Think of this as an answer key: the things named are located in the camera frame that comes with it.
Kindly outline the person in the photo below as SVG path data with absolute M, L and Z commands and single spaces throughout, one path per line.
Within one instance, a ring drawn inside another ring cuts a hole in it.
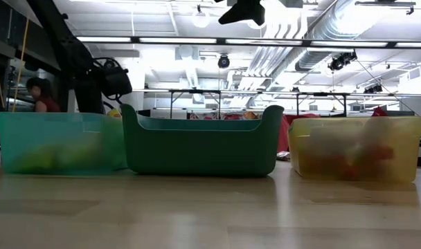
M 47 79 L 32 77 L 26 88 L 35 101 L 35 112 L 60 112 L 60 106 L 53 99 L 51 84 Z

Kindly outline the black spotlight cluster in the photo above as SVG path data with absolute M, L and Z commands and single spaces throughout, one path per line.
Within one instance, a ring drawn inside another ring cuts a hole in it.
M 332 58 L 331 62 L 328 64 L 328 68 L 331 71 L 340 71 L 344 66 L 349 65 L 352 61 L 357 59 L 357 54 L 355 51 L 351 53 L 341 53 Z

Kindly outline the black folding table frame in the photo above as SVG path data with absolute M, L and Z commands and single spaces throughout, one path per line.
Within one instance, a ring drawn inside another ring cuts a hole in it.
M 189 94 L 200 94 L 204 95 L 205 93 L 209 94 L 218 104 L 217 117 L 221 119 L 221 100 L 222 92 L 220 90 L 203 90 L 203 89 L 168 89 L 170 93 L 170 119 L 172 119 L 173 103 L 175 99 L 173 98 L 175 93 L 189 93 Z
M 349 96 L 349 93 L 328 93 L 328 92 L 299 92 L 296 93 L 295 97 L 296 97 L 296 115 L 300 114 L 300 109 L 299 109 L 299 105 L 300 103 L 303 101 L 303 99 L 300 99 L 301 95 L 305 95 L 305 96 L 313 96 L 313 97 L 328 97 L 328 96 L 332 96 L 332 97 L 337 97 L 337 96 L 341 96 L 343 98 L 343 100 L 340 100 L 339 102 L 343 105 L 343 116 L 346 117 L 347 116 L 347 106 L 346 106 L 346 100 L 347 97 Z

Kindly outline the silver air duct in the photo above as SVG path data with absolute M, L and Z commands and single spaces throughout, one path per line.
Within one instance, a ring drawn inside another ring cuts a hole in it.
M 356 39 L 382 18 L 381 10 L 358 6 L 356 1 L 364 0 L 337 0 L 303 37 L 317 40 Z

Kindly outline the yellow translucent bin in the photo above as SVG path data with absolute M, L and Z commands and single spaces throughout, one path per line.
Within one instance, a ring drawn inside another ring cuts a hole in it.
M 292 168 L 303 178 L 332 181 L 377 181 L 411 183 L 416 178 L 421 137 L 421 118 L 417 116 L 382 116 L 351 118 L 301 118 L 288 130 Z M 388 160 L 383 178 L 357 180 L 351 177 L 352 155 L 360 146 L 388 145 L 394 159 Z M 304 153 L 342 155 L 347 165 L 340 178 L 304 177 L 299 162 Z

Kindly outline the dark teal plastic bin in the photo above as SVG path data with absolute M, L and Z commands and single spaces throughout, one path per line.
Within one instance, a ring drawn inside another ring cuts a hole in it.
M 137 174 L 265 177 L 276 165 L 283 108 L 259 120 L 175 120 L 121 107 L 127 166 Z

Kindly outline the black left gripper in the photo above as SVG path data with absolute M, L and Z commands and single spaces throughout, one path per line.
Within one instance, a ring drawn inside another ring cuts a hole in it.
M 104 113 L 100 80 L 91 73 L 75 76 L 75 96 L 79 112 Z

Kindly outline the ceiling strip light rail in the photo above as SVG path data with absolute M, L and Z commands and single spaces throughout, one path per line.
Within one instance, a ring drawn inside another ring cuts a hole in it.
M 137 37 L 137 36 L 78 36 L 86 44 L 151 44 L 151 45 L 206 45 L 206 46 L 264 46 L 301 48 L 359 48 L 359 49 L 421 49 L 421 41 L 377 40 L 316 40 L 265 39 L 225 37 Z

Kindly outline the light green translucent bin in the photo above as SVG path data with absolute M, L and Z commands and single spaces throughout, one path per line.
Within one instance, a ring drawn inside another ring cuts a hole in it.
M 63 145 L 99 135 L 101 159 L 97 168 L 65 169 L 59 155 Z M 94 113 L 0 113 L 2 169 L 8 174 L 96 175 L 127 167 L 121 119 Z M 19 158 L 39 147 L 58 145 L 59 166 L 49 172 L 20 172 Z

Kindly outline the red white striped object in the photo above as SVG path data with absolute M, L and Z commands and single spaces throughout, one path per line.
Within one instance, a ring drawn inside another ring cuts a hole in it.
M 216 115 L 212 112 L 210 113 L 195 113 L 190 112 L 188 114 L 188 119 L 190 120 L 214 120 Z

